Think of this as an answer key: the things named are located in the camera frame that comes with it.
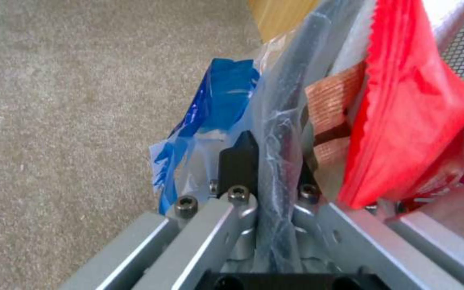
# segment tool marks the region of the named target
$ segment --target black plastic part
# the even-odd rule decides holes
[[[377,275],[212,273],[202,277],[199,290],[386,290]]]
[[[246,186],[257,197],[259,147],[250,131],[242,132],[234,146],[220,152],[217,171],[218,198],[234,185]]]

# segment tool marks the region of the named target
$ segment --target clear plastic bag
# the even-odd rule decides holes
[[[251,128],[259,144],[254,271],[302,271],[291,216],[302,168],[304,88],[327,74],[361,4],[328,1],[311,12],[280,59],[261,77],[244,123],[237,124],[236,134]]]

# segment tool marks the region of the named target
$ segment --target bolt head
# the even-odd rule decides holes
[[[246,186],[243,185],[234,185],[230,186],[227,191],[228,201],[230,202],[240,202],[247,203],[250,198],[250,191]]]
[[[198,200],[194,196],[180,196],[175,203],[175,214],[181,218],[192,218],[198,212]]]
[[[299,188],[298,198],[303,202],[316,204],[320,200],[320,190],[313,184],[302,184]]]

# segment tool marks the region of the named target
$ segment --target screw hole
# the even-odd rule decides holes
[[[193,203],[193,200],[187,197],[180,199],[180,205],[190,205]]]
[[[314,195],[316,194],[316,187],[312,184],[304,184],[302,185],[302,191]]]
[[[234,189],[232,190],[234,193],[237,193],[237,194],[243,194],[244,193],[244,189],[241,188],[241,187],[234,187]]]
[[[341,234],[337,230],[332,231],[332,237],[334,239],[334,242],[337,242],[338,244],[341,243]]]

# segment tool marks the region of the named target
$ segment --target plastic bag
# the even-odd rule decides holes
[[[160,193],[160,213],[177,199],[175,170],[183,158],[181,193],[208,198],[205,189],[208,177],[218,175],[217,155],[225,146],[224,134],[242,117],[258,79],[252,60],[211,62],[184,119],[167,140],[150,147],[153,190]]]
[[[289,48],[261,77],[245,112],[259,144],[254,271],[302,271],[291,216],[302,169],[304,88],[327,74],[361,4],[327,1],[311,12]]]
[[[379,0],[372,30],[339,195],[355,208],[436,190],[464,173],[464,82],[440,59],[422,3]]]

